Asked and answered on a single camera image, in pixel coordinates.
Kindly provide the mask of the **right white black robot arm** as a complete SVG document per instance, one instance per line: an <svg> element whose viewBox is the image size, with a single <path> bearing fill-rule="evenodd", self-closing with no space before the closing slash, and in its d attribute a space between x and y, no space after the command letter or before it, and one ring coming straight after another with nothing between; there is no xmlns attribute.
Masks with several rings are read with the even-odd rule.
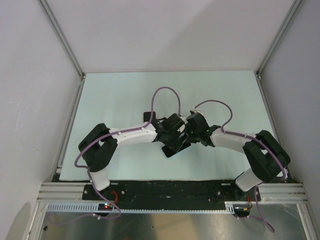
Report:
<svg viewBox="0 0 320 240"><path fill-rule="evenodd" d="M231 187L234 199L243 200L249 195L249 190L261 183L269 183L279 173L286 177L285 168L291 158L267 130L247 134L228 131L218 125L209 126L199 112L193 112L186 121L185 133L192 143L226 148L246 156L250 168L234 180L235 185Z"/></svg>

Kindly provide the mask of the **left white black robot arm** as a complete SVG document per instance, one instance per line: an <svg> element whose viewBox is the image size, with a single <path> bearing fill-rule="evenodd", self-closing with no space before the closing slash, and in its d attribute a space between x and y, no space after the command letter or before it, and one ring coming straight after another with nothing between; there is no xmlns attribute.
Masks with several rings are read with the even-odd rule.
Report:
<svg viewBox="0 0 320 240"><path fill-rule="evenodd" d="M80 157L84 159L93 193L99 199L107 199L111 194L107 173L114 153L120 147L159 142L167 158L191 146L185 135L186 120L177 113L170 117L156 118L154 111L143 113L143 123L132 128L108 128L104 123L96 125L79 143Z"/></svg>

